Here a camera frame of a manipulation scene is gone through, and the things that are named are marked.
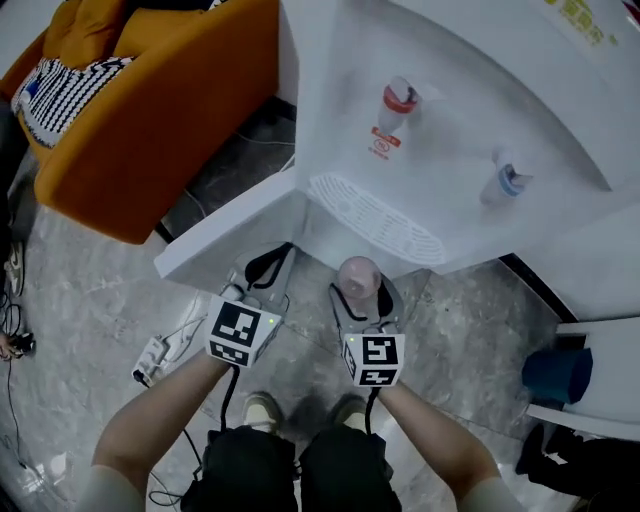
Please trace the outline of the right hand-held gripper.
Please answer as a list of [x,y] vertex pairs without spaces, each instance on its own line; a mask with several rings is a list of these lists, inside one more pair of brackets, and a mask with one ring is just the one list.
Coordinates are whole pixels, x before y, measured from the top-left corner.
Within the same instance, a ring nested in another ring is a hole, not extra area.
[[404,366],[404,301],[383,277],[375,298],[377,319],[354,312],[341,290],[329,285],[341,356],[356,387],[391,387]]

